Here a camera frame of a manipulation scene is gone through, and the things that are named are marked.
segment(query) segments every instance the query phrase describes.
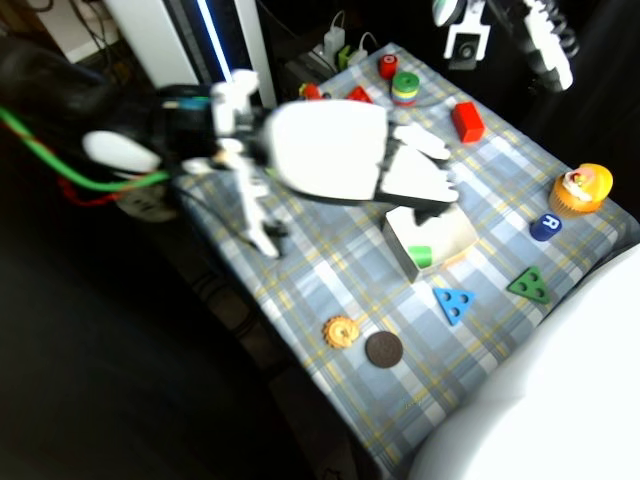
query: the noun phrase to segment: blue cylinder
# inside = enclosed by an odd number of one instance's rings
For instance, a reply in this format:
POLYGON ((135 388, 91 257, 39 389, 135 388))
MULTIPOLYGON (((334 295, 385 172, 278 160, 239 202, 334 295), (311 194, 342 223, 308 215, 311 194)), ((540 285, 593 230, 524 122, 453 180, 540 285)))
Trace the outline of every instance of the blue cylinder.
POLYGON ((552 213, 545 213, 531 224, 529 232, 539 242, 546 242, 562 230, 562 222, 552 213))

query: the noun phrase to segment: light strip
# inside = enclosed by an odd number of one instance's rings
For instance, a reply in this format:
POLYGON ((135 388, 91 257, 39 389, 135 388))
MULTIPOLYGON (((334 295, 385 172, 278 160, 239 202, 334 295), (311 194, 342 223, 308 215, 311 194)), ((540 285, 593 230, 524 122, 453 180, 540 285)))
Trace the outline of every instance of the light strip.
POLYGON ((211 12, 209 11, 209 7, 207 6, 207 1, 196 1, 198 3, 198 8, 200 9, 200 15, 202 15, 202 19, 204 20, 204 25, 205 27, 207 27, 207 33, 209 34, 209 38, 211 39, 211 45, 213 45, 213 50, 216 52, 216 56, 218 57, 218 63, 220 64, 220 68, 222 69, 224 79, 227 82, 231 82, 231 70, 229 70, 227 58, 224 56, 224 52, 222 51, 220 38, 218 38, 218 32, 216 32, 216 27, 213 25, 213 18, 211 17, 211 12))

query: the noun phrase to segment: triangle block with holes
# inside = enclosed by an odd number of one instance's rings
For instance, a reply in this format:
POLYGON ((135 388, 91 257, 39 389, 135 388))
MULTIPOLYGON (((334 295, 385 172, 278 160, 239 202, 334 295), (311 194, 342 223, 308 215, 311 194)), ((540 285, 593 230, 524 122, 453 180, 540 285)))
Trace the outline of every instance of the triangle block with holes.
POLYGON ((536 266, 529 267, 507 287, 511 293, 520 295, 538 303, 549 303, 551 297, 549 290, 542 280, 540 269, 536 266))
POLYGON ((451 325, 456 325, 462 319, 476 296, 473 292, 450 288, 434 288, 433 293, 451 325))

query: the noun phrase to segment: cupcake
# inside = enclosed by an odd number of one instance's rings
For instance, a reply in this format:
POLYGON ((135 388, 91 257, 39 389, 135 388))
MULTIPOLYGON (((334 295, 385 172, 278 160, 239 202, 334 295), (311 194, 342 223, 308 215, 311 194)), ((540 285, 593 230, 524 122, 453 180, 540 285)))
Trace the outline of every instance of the cupcake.
POLYGON ((613 186, 611 172, 595 163, 583 163, 580 168, 558 177, 553 184, 549 205, 565 218, 596 212, 613 186))

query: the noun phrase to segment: stacked rings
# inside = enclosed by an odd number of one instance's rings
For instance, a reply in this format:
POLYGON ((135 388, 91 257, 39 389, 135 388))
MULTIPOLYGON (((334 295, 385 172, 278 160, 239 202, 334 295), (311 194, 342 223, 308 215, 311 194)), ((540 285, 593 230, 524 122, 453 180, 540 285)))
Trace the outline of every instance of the stacked rings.
POLYGON ((391 82, 391 99, 396 105, 411 106, 416 102, 420 90, 420 79, 409 72, 396 73, 391 82))
POLYGON ((378 72, 385 80, 391 80, 398 69, 398 57, 395 55, 383 55, 378 64, 378 72))

